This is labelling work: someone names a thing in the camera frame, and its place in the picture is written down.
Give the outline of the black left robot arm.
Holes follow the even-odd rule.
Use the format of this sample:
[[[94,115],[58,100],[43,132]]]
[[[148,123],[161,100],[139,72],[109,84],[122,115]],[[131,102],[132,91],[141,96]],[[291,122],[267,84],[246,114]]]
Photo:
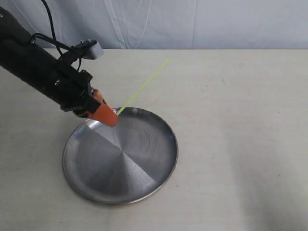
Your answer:
[[[72,66],[103,54],[96,40],[67,47],[42,34],[31,35],[6,9],[0,10],[0,65],[76,116],[114,126],[118,116],[90,84],[92,75]]]

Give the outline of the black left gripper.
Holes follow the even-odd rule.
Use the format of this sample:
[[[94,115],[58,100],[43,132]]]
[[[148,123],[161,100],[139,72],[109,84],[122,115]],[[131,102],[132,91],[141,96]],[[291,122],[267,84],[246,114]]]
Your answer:
[[[78,71],[66,63],[57,63],[49,77],[55,81],[53,90],[61,110],[72,111],[76,115],[92,114],[91,119],[111,127],[117,124],[119,117],[101,93],[91,86],[93,76],[89,72]]]

